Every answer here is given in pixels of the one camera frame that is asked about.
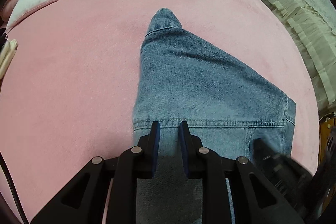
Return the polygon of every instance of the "silver rivet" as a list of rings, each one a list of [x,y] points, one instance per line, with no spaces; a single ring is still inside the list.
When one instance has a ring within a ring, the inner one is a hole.
[[[137,154],[137,153],[140,153],[141,152],[141,147],[140,146],[134,146],[132,147],[131,151],[134,153],[134,154]]]
[[[93,164],[100,164],[103,161],[103,159],[99,156],[92,158],[91,162]]]
[[[249,160],[243,156],[239,157],[238,158],[238,162],[241,163],[241,164],[246,164],[249,162]]]
[[[199,153],[202,153],[202,154],[208,154],[209,153],[209,149],[206,148],[206,147],[200,147],[198,151],[199,151]]]

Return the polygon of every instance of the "beige ruffled fabric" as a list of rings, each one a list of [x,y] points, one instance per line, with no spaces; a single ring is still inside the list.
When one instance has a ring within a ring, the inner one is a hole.
[[[318,109],[336,105],[336,36],[304,0],[262,0],[298,47],[313,83]]]
[[[0,80],[4,77],[17,48],[17,41],[6,41],[0,52]]]

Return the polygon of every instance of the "pink blanket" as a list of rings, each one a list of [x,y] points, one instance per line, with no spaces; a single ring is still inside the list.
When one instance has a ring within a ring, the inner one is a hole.
[[[296,102],[292,156],[315,172],[314,90],[291,37],[260,0],[59,0],[9,33],[19,47],[0,95],[0,151],[29,220],[92,157],[132,145],[140,46],[161,7]],[[0,191],[15,208],[2,175]]]

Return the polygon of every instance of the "folded denim jacket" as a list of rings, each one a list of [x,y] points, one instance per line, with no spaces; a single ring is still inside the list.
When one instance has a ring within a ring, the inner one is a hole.
[[[202,181],[183,171],[178,126],[222,157],[253,158],[253,140],[290,155],[295,102],[235,57],[182,29],[171,10],[154,15],[140,51],[134,143],[161,126],[157,170],[138,180],[137,224],[202,222]]]

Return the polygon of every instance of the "black cable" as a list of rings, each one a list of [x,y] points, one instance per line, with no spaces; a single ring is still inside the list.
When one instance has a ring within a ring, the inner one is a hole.
[[[13,179],[11,177],[11,174],[9,173],[8,167],[7,167],[6,163],[5,163],[4,158],[1,155],[1,152],[0,152],[0,166],[1,166],[1,168],[2,168],[2,170],[4,172],[4,174],[5,174],[5,177],[7,179],[9,188],[10,188],[10,190],[12,192],[12,195],[13,195],[13,198],[14,198],[14,201],[15,201],[15,204],[16,204],[16,208],[19,211],[19,214],[21,216],[22,221],[23,221],[24,224],[29,224],[28,219],[27,219],[27,217],[25,215],[25,212],[23,211],[23,208],[22,208],[19,196],[17,195],[17,191],[15,189],[15,185],[14,185]]]

